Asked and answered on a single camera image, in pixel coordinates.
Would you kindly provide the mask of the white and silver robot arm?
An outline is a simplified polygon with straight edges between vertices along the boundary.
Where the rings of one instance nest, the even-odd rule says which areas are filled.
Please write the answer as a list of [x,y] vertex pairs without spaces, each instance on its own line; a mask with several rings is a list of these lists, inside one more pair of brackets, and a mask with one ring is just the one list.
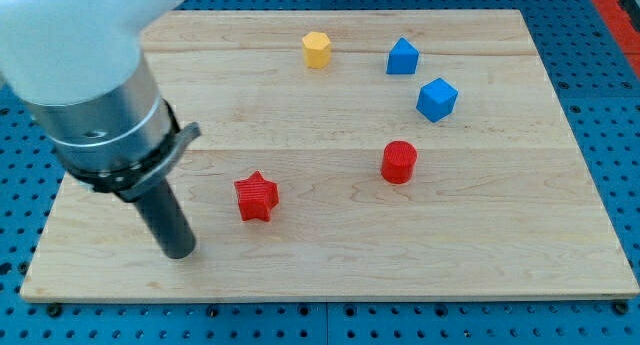
[[1,81],[97,192],[138,200],[200,134],[177,124],[140,44],[184,1],[1,0]]

